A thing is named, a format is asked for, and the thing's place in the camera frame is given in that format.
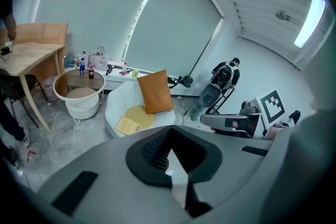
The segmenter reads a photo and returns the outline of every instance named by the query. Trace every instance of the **sneaker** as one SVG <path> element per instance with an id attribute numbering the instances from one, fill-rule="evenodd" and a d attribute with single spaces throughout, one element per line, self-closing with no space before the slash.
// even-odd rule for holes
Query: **sneaker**
<path id="1" fill-rule="evenodd" d="M 19 167 L 20 167 L 20 163 L 19 163 L 19 161 L 18 161 L 18 159 L 17 159 L 17 155 L 16 155 L 15 150 L 13 149 L 12 146 L 9 146 L 8 149 L 9 149 L 9 152 L 10 152 L 10 154 L 11 154 L 11 156 L 12 156 L 12 159 L 9 160 L 9 162 L 10 162 L 13 166 L 15 166 L 17 169 L 19 169 Z"/>
<path id="2" fill-rule="evenodd" d="M 25 133 L 25 138 L 23 138 L 22 142 L 25 147 L 29 147 L 30 139 L 29 139 L 29 129 L 27 127 L 23 127 L 23 132 Z"/>

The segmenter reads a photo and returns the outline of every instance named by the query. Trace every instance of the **orange pillow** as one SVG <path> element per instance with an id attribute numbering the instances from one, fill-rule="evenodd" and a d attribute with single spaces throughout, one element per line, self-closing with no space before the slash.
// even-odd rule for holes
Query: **orange pillow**
<path id="1" fill-rule="evenodd" d="M 147 114 L 174 109 L 166 70 L 137 78 Z"/>

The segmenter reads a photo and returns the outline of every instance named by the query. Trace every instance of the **red bottle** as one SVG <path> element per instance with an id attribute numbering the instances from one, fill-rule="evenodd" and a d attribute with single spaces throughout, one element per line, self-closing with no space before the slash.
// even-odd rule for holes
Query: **red bottle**
<path id="1" fill-rule="evenodd" d="M 122 63 L 121 74 L 122 74 L 122 75 L 126 75 L 126 70 L 127 70 L 126 63 L 123 62 L 123 63 Z"/>
<path id="2" fill-rule="evenodd" d="M 90 69 L 89 69 L 89 79 L 93 79 L 94 74 L 95 74 L 95 71 L 93 69 L 93 66 L 90 66 Z"/>

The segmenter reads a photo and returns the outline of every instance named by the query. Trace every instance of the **table leg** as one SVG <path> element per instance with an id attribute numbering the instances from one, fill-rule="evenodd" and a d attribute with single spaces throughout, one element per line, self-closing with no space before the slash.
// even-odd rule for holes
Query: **table leg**
<path id="1" fill-rule="evenodd" d="M 32 109 L 34 110 L 36 116 L 38 117 L 38 119 L 41 121 L 42 125 L 47 129 L 48 132 L 50 132 L 50 129 L 48 127 L 48 124 L 44 121 L 44 119 L 42 118 L 40 112 L 38 111 L 37 107 L 36 107 L 36 104 L 33 100 L 33 97 L 30 93 L 30 90 L 28 88 L 28 84 L 27 84 L 27 80 L 26 80 L 26 76 L 25 75 L 21 75 L 20 76 L 20 81 L 21 81 L 21 84 L 22 84 L 22 88 L 26 94 L 26 97 L 27 97 L 27 100 L 30 104 L 30 106 L 32 107 Z"/>
<path id="2" fill-rule="evenodd" d="M 102 92 L 103 94 L 102 94 L 102 100 L 101 100 L 101 103 L 99 103 L 99 104 L 104 104 L 104 89 L 103 89 L 103 92 Z"/>
<path id="3" fill-rule="evenodd" d="M 55 66 L 56 66 L 57 75 L 61 75 L 61 71 L 59 69 L 59 62 L 58 62 L 57 51 L 55 51 L 54 57 L 55 57 Z"/>

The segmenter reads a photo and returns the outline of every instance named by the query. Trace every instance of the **white armchair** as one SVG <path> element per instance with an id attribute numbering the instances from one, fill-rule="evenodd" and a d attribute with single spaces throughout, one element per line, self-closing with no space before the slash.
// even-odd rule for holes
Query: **white armchair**
<path id="1" fill-rule="evenodd" d="M 126 81 L 117 89 L 109 93 L 104 118 L 105 126 L 113 137 L 117 138 L 125 136 L 116 131 L 115 126 L 121 116 L 126 114 L 127 109 L 135 105 L 144 105 L 141 89 L 137 80 L 134 82 Z M 174 110 L 156 113 L 155 116 L 155 122 L 149 129 L 172 125 L 176 119 Z"/>

